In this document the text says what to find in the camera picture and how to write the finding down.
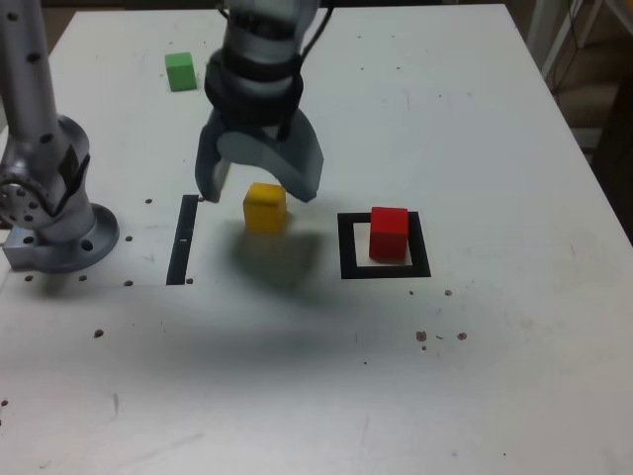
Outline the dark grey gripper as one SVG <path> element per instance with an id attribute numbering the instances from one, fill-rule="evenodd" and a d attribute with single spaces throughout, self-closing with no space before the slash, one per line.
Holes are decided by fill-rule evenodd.
<path id="1" fill-rule="evenodd" d="M 317 196 L 323 153 L 303 112 L 264 130 L 226 132 L 213 110 L 201 129 L 195 164 L 196 183 L 205 200 L 220 202 L 230 163 L 269 172 L 289 194 L 308 203 Z"/>

